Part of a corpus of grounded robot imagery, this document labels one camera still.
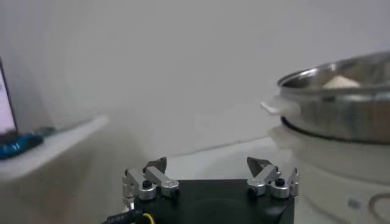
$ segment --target blue object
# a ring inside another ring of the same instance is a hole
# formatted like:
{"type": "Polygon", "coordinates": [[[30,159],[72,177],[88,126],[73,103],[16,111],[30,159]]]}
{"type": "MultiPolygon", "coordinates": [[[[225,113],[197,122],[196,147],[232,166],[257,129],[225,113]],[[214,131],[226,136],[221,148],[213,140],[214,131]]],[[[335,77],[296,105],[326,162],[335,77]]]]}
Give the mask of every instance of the blue object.
{"type": "Polygon", "coordinates": [[[20,136],[15,142],[0,146],[0,159],[7,159],[40,145],[43,138],[32,133],[20,136]]]}

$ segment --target screw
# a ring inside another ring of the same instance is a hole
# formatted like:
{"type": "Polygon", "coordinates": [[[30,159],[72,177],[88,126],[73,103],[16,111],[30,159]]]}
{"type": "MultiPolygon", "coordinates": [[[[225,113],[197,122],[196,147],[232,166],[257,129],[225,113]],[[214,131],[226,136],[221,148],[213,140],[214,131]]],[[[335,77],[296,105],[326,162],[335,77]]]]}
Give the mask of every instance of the screw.
{"type": "Polygon", "coordinates": [[[150,180],[144,180],[142,182],[142,188],[143,189],[149,189],[152,187],[152,182],[150,180]]]}
{"type": "Polygon", "coordinates": [[[277,187],[283,187],[285,185],[285,181],[282,178],[279,178],[279,179],[275,180],[275,185],[277,187]]]}

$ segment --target silver metal bracket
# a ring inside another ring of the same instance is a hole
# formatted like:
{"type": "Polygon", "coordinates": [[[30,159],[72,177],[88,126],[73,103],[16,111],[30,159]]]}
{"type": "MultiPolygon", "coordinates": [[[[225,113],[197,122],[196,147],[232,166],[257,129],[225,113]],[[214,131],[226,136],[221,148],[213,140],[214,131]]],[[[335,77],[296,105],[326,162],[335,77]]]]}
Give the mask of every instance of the silver metal bracket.
{"type": "Polygon", "coordinates": [[[298,196],[299,173],[295,168],[290,173],[284,173],[282,176],[271,183],[271,194],[275,198],[288,198],[298,196]]]}
{"type": "Polygon", "coordinates": [[[266,165],[263,170],[254,178],[247,180],[249,190],[253,191],[256,197],[264,195],[267,185],[280,176],[280,171],[272,164],[266,165]]]}
{"type": "Polygon", "coordinates": [[[131,169],[125,171],[124,182],[126,188],[124,191],[124,197],[133,195],[138,196],[141,200],[151,200],[156,197],[157,186],[151,181],[145,179],[145,177],[137,170],[131,169]]]}
{"type": "Polygon", "coordinates": [[[179,196],[179,182],[168,178],[154,166],[149,166],[145,171],[145,178],[157,184],[162,196],[177,198],[179,196]]]}

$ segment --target monitor screen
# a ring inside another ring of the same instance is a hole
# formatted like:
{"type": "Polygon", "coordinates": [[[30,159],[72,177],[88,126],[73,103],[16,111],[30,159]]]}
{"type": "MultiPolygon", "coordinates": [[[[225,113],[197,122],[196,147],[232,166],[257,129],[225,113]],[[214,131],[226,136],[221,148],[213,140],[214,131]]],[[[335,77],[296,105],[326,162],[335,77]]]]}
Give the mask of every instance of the monitor screen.
{"type": "Polygon", "coordinates": [[[16,132],[16,125],[0,65],[0,136],[10,132],[16,132]]]}

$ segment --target white pot handle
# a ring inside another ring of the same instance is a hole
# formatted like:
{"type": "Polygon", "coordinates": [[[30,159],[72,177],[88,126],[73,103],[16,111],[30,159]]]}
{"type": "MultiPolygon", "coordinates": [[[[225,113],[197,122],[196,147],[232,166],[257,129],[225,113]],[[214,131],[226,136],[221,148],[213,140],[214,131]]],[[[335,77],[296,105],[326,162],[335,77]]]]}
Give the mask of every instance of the white pot handle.
{"type": "Polygon", "coordinates": [[[272,116],[289,117],[300,114],[298,103],[279,95],[260,103],[260,105],[272,116]]]}

